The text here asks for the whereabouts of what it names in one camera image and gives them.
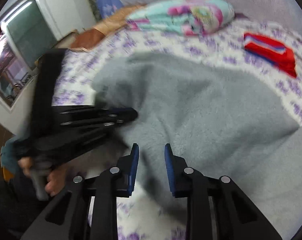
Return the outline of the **left human hand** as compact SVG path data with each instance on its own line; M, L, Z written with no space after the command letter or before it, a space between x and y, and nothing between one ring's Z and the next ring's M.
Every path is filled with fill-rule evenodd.
M38 200L48 200L62 191L66 184L67 176L72 171L69 163L62 164L53 170L37 170L31 157L23 157L18 161L23 173L33 183Z

